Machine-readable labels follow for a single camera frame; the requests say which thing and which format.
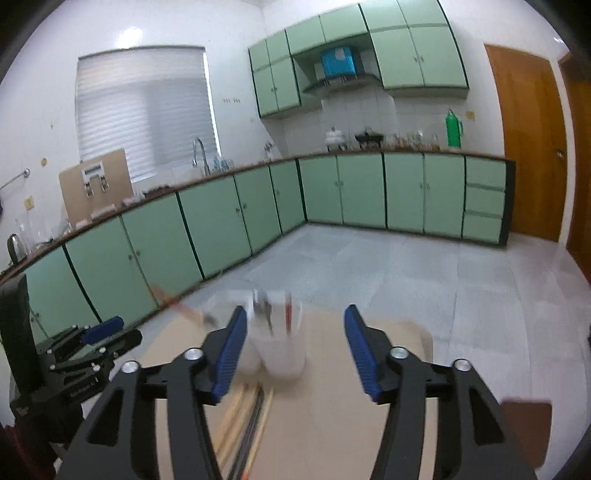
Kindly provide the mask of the metal spoon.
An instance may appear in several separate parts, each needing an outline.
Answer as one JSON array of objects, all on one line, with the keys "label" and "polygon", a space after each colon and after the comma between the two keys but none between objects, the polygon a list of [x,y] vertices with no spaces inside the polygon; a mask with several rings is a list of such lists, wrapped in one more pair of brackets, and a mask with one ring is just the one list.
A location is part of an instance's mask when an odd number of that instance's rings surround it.
[{"label": "metal spoon", "polygon": [[253,312],[257,318],[263,319],[269,328],[270,335],[273,335],[273,323],[271,323],[271,304],[269,297],[263,290],[253,291]]}]

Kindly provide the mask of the green lower kitchen cabinets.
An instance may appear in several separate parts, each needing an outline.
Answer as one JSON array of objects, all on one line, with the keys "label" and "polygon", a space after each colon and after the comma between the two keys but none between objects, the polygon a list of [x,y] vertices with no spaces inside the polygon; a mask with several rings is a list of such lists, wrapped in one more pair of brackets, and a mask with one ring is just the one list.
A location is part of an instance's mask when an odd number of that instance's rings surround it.
[{"label": "green lower kitchen cabinets", "polygon": [[112,211],[13,269],[36,341],[120,317],[142,321],[305,223],[503,246],[513,161],[459,153],[321,155],[167,188]]}]

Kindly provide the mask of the green kitchen cabinets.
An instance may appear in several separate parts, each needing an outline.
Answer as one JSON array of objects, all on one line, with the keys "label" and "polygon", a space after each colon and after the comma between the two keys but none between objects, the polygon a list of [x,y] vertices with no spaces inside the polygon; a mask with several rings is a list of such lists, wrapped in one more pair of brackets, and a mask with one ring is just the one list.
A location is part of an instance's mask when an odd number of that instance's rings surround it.
[{"label": "green kitchen cabinets", "polygon": [[325,77],[322,52],[348,46],[356,74],[373,74],[393,96],[464,97],[469,79],[437,1],[365,1],[304,19],[249,47],[259,116],[315,108],[304,88]]},{"label": "green kitchen cabinets", "polygon": [[142,321],[305,223],[503,246],[513,161],[459,153],[321,155],[167,188],[112,211],[13,269],[36,341],[120,317]]}]

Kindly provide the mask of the green upper kitchen cabinets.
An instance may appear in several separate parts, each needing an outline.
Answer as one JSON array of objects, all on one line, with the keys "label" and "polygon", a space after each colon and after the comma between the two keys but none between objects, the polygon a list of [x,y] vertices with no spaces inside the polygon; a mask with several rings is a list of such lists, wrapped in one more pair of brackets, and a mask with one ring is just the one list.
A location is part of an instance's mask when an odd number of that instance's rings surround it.
[{"label": "green upper kitchen cabinets", "polygon": [[365,1],[304,19],[249,47],[259,116],[315,108],[304,88],[325,77],[322,52],[348,46],[356,74],[373,74],[393,96],[464,97],[469,79],[437,1]]}]

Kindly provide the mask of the brown wooden chair seat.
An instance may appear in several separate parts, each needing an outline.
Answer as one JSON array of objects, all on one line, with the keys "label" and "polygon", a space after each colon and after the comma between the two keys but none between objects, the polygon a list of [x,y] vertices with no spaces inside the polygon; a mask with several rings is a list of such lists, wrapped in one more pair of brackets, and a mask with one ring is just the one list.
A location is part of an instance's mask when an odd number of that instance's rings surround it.
[{"label": "brown wooden chair seat", "polygon": [[550,443],[552,404],[549,401],[504,399],[500,406],[528,464],[534,469],[542,467]]}]

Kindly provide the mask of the white double utensil holder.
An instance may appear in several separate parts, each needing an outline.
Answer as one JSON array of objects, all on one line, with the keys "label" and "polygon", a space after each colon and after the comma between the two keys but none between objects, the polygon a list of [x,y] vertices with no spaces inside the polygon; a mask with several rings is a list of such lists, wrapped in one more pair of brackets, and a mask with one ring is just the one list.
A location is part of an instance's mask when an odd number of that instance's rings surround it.
[{"label": "white double utensil holder", "polygon": [[266,322],[257,318],[253,312],[253,291],[228,290],[217,293],[205,302],[204,314],[216,320],[215,329],[218,329],[228,323],[235,308],[245,309],[247,333],[238,359],[238,373],[253,376],[263,371],[270,378],[280,381],[300,378],[307,359],[303,304],[293,297],[293,330],[287,336],[284,326],[286,291],[264,291],[271,304],[273,335],[270,335]]}]

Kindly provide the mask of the cardboard board with device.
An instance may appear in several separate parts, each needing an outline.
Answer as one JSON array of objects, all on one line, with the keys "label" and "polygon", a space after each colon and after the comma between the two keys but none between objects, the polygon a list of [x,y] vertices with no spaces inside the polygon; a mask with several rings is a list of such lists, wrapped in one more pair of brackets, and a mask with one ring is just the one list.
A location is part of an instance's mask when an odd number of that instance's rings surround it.
[{"label": "cardboard board with device", "polygon": [[72,227],[91,222],[96,212],[120,206],[133,196],[123,149],[83,161],[62,171],[58,178]]}]

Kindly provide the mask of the chrome sink faucet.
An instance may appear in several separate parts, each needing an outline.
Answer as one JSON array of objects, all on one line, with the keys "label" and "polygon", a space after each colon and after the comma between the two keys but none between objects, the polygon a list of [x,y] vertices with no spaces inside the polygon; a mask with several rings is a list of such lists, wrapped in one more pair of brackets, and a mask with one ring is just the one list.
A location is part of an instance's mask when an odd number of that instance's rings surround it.
[{"label": "chrome sink faucet", "polygon": [[211,175],[211,167],[209,167],[209,165],[208,165],[204,143],[202,142],[202,140],[199,137],[195,137],[192,140],[192,150],[193,150],[193,160],[192,160],[193,168],[199,168],[201,175],[204,177],[208,177],[209,175]]}]

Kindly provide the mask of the brown wooden door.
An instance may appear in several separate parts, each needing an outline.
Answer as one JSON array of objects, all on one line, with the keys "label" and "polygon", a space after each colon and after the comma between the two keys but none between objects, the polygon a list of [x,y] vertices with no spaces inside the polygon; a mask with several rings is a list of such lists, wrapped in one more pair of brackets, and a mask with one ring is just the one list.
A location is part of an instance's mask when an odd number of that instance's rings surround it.
[{"label": "brown wooden door", "polygon": [[574,133],[575,191],[567,250],[590,280],[590,78],[572,54],[559,66],[568,95]]},{"label": "brown wooden door", "polygon": [[499,98],[505,156],[515,162],[511,230],[558,241],[567,186],[562,104],[548,60],[488,45]]}]

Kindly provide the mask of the white cooking pot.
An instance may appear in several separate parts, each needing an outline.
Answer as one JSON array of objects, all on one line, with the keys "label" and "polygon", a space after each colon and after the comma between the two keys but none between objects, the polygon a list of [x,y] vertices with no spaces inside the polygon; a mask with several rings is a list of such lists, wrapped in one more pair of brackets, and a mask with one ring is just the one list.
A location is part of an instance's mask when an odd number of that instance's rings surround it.
[{"label": "white cooking pot", "polygon": [[346,151],[348,149],[345,136],[341,130],[332,127],[325,133],[325,148],[329,152]]}]

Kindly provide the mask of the glass jars on counter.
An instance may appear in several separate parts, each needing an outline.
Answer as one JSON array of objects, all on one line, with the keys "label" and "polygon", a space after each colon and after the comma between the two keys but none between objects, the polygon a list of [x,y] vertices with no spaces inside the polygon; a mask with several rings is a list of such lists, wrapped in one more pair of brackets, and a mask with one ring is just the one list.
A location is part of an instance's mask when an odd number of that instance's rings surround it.
[{"label": "glass jars on counter", "polygon": [[437,140],[428,141],[419,131],[387,135],[386,146],[394,150],[404,151],[439,151],[441,149]]}]

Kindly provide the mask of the black wok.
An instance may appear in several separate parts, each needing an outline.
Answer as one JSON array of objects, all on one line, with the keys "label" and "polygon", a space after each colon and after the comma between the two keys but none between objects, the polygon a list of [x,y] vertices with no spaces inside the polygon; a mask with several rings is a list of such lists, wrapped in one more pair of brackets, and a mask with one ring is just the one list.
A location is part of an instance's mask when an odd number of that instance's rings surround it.
[{"label": "black wok", "polygon": [[385,136],[373,130],[365,130],[355,135],[356,142],[362,150],[381,149]]}]

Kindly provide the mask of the green thermos jug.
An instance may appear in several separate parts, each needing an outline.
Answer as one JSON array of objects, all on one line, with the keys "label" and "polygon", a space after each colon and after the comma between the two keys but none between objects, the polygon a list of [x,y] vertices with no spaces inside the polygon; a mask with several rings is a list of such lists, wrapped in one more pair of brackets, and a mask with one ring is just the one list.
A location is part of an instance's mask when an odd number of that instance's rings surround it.
[{"label": "green thermos jug", "polygon": [[464,135],[462,121],[452,110],[449,110],[446,115],[445,124],[448,146],[450,148],[461,149]]}]

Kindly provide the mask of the black range hood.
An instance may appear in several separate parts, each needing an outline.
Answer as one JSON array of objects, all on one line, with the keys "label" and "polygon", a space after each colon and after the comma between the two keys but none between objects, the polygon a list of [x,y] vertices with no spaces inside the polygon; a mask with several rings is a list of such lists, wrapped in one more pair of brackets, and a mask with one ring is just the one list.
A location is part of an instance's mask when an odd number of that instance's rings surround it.
[{"label": "black range hood", "polygon": [[381,79],[373,74],[348,74],[318,80],[304,88],[303,93],[318,98],[329,98],[335,94],[363,89],[369,85],[381,86]]}]

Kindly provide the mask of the blue box on hood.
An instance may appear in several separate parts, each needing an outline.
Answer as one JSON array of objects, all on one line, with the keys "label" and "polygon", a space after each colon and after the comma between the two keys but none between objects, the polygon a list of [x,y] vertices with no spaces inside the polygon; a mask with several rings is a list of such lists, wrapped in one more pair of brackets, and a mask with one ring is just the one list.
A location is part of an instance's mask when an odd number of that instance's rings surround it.
[{"label": "blue box on hood", "polygon": [[326,78],[356,74],[355,51],[348,46],[325,50],[321,60]]}]

